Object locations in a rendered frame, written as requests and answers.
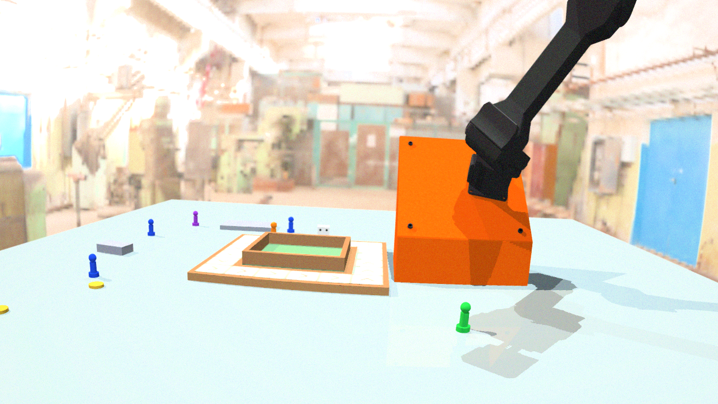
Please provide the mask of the green game pawn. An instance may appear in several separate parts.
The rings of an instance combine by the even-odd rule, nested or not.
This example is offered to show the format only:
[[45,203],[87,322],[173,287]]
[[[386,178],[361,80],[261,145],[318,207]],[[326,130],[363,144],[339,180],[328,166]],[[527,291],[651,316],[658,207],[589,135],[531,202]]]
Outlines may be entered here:
[[470,306],[468,302],[464,302],[460,305],[460,319],[459,324],[456,325],[456,332],[468,333],[470,331],[470,325],[468,324]]

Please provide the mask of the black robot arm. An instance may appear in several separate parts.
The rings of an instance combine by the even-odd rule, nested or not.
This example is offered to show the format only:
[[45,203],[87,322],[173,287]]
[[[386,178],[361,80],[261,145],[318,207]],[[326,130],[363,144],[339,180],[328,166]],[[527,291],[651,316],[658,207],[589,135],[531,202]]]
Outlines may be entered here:
[[[512,177],[530,157],[532,119],[591,44],[625,26],[637,0],[568,0],[566,21],[519,83],[501,102],[486,102],[465,128],[470,158],[468,193],[506,201]],[[504,198],[504,199],[503,199]]]

